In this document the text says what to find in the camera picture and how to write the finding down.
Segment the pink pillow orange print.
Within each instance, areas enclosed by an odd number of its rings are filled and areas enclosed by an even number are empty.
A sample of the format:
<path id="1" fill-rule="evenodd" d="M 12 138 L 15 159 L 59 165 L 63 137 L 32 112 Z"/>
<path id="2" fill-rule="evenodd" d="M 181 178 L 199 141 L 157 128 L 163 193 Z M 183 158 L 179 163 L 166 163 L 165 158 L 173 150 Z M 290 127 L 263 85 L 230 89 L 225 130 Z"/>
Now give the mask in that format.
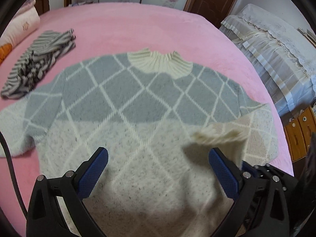
<path id="1" fill-rule="evenodd" d="M 1 35 L 1 63 L 9 53 L 40 26 L 36 0 L 27 0 L 17 11 Z"/>

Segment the black white striped garment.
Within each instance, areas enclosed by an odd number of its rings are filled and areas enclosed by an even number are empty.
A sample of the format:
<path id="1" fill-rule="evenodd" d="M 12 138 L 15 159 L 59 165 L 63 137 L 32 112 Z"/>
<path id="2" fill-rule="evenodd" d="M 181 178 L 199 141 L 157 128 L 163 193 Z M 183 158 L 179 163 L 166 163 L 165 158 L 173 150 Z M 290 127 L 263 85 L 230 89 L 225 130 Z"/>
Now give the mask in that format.
<path id="1" fill-rule="evenodd" d="M 3 99 L 20 99 L 31 92 L 57 60 L 76 46 L 74 29 L 45 31 L 38 36 L 12 67 L 1 90 Z"/>

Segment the dark wooden headboard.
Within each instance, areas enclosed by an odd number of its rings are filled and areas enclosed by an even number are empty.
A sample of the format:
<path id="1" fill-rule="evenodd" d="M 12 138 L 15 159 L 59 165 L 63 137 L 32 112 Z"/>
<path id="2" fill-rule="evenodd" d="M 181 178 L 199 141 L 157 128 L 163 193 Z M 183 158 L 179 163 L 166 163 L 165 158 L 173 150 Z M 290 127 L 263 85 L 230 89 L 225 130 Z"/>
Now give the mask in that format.
<path id="1" fill-rule="evenodd" d="M 49 0 L 35 0 L 34 6 L 39 16 L 50 11 Z"/>

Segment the pink bed blanket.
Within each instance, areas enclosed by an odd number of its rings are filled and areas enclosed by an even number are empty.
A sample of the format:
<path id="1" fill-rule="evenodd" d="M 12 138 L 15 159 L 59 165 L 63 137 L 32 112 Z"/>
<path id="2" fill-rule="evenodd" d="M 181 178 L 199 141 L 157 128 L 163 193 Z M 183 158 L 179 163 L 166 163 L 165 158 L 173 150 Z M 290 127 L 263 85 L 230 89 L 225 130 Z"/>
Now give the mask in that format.
<path id="1" fill-rule="evenodd" d="M 52 10 L 40 26 L 10 53 L 1 65 L 1 82 L 33 41 L 45 31 L 74 29 L 75 48 L 59 58 L 38 87 L 47 85 L 67 67 L 107 55 L 142 50 L 162 55 L 179 54 L 182 60 L 208 67 L 233 80 L 252 100 L 269 104 L 278 139 L 278 155 L 270 163 L 292 173 L 281 120 L 252 64 L 216 27 L 196 14 L 136 3 L 99 3 Z M 29 203 L 36 177 L 41 173 L 35 148 L 13 156 L 14 170 L 25 203 Z"/>

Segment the grey white diamond sweater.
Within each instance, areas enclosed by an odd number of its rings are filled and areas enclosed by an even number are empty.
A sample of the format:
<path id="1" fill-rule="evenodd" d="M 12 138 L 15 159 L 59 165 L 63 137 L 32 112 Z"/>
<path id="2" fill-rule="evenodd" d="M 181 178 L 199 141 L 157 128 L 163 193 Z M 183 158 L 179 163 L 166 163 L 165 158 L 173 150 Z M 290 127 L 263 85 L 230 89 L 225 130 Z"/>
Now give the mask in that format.
<path id="1" fill-rule="evenodd" d="M 212 146 L 237 165 L 278 155 L 269 104 L 147 49 L 67 67 L 4 108 L 1 132 L 13 156 L 35 148 L 49 178 L 105 147 L 109 162 L 84 204 L 107 236 L 210 236 L 231 204 L 208 164 Z"/>

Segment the white lace covered furniture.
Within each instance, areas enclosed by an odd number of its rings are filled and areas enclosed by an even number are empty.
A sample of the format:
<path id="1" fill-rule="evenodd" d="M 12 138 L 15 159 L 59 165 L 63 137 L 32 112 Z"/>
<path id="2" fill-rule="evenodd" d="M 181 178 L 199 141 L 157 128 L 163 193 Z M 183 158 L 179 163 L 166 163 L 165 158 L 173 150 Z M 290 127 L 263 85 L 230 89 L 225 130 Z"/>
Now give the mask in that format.
<path id="1" fill-rule="evenodd" d="M 222 20 L 220 31 L 251 62 L 279 116 L 315 99 L 315 47 L 292 25 L 248 4 Z"/>

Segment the wooden drawer cabinet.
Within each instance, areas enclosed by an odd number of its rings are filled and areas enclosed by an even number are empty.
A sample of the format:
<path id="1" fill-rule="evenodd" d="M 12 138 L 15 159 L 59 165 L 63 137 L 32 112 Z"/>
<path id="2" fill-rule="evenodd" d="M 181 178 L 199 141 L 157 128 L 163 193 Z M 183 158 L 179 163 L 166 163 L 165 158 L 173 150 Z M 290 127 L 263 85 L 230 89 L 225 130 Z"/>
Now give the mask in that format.
<path id="1" fill-rule="evenodd" d="M 305 157 L 308 153 L 312 133 L 315 132 L 315 115 L 311 107 L 291 120 L 284 128 L 292 162 Z"/>

